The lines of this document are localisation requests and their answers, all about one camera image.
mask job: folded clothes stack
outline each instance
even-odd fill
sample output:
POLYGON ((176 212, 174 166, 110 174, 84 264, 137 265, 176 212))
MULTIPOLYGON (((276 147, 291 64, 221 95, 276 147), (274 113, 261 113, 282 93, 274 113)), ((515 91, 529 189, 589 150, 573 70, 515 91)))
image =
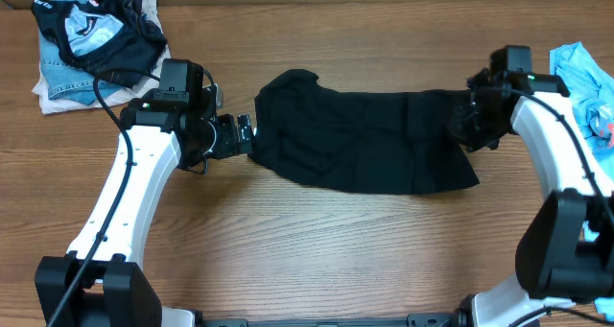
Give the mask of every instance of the folded clothes stack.
MULTIPOLYGON (((43 114, 100 107, 94 75, 132 68, 160 75, 171 56, 157 18, 156 0, 35 0, 40 78, 33 89, 43 114)), ((100 83, 108 105, 143 96, 158 82, 113 74, 100 83)))

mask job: folded black pants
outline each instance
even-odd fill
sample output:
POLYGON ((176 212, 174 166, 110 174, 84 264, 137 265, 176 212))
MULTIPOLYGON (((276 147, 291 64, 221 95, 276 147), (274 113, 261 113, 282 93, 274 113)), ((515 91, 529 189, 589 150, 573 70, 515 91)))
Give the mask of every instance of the folded black pants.
POLYGON ((446 128, 468 91, 340 93, 290 70, 255 98, 249 157, 295 182, 354 193, 432 194, 479 183, 446 128))

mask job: black cloth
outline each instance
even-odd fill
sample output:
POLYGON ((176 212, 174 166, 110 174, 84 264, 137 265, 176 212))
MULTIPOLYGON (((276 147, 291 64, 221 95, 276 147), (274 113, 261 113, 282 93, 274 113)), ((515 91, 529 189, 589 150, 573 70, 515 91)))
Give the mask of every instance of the black cloth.
POLYGON ((262 88, 254 162, 353 193, 422 195, 479 183, 446 130, 452 100, 468 91, 340 93, 318 78, 290 70, 262 88))
MULTIPOLYGON (((32 13, 38 28, 48 40, 56 43, 59 57, 68 65, 81 68, 96 76, 111 68, 129 68, 150 72, 154 67, 167 41, 160 28, 152 21, 141 16, 142 0, 90 0, 82 4, 78 1, 35 0, 32 13), (76 56, 71 50, 66 31, 66 19, 71 15, 86 17, 87 25, 77 32, 80 38, 87 39, 97 27, 113 16, 123 26, 104 45, 93 51, 76 56)), ((142 75, 135 73, 114 73, 106 79, 125 87, 133 87, 142 75)))

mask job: wooden table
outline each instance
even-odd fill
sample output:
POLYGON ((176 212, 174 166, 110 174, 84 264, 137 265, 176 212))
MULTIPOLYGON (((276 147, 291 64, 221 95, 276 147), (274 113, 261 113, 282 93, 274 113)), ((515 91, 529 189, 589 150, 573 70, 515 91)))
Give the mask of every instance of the wooden table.
MULTIPOLYGON (((505 44, 581 40, 614 72, 610 1, 165 8, 173 56, 205 66, 224 111, 251 114, 289 68, 340 91, 462 89, 505 44)), ((61 256, 96 203, 118 131, 101 110, 42 116, 29 12, 0 12, 0 326, 42 326, 34 273, 61 256)), ((450 311, 514 271, 542 203, 518 137, 470 160, 482 184, 430 197, 304 188, 245 156, 206 177, 176 171, 157 208, 145 272, 162 303, 209 318, 400 316, 450 311)), ((558 315, 548 324, 578 325, 558 315)))

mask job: white cloth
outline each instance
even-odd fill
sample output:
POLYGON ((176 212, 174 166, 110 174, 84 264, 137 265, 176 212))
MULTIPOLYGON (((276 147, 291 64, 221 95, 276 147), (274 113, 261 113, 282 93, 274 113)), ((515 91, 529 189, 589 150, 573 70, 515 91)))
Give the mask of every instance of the white cloth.
MULTIPOLYGON (((157 0, 143 0, 143 9, 142 12, 147 15, 147 18, 152 20, 152 22, 157 25, 160 30, 162 30, 162 24, 160 20, 157 18, 157 0)), ((167 45, 162 52, 162 55, 155 63, 155 67, 152 70, 152 74, 159 77, 160 72, 162 71, 162 61, 165 58, 171 57, 171 51, 169 50, 169 46, 167 45)), ((129 102, 133 98, 143 97, 143 95, 152 88, 157 88, 158 82, 151 78, 143 78, 141 81, 133 86, 132 88, 123 87, 117 92, 111 94, 110 96, 105 98, 105 102, 109 106, 120 105, 123 103, 129 102)), ((101 107, 98 101, 94 102, 91 105, 83 105, 81 103, 71 101, 68 99, 49 99, 49 85, 45 80, 45 77, 40 74, 40 78, 38 79, 38 83, 35 88, 32 89, 36 95, 38 95, 38 103, 40 104, 40 109, 42 113, 47 115, 56 112, 64 112, 70 110, 80 110, 80 109, 88 109, 92 107, 101 107)))

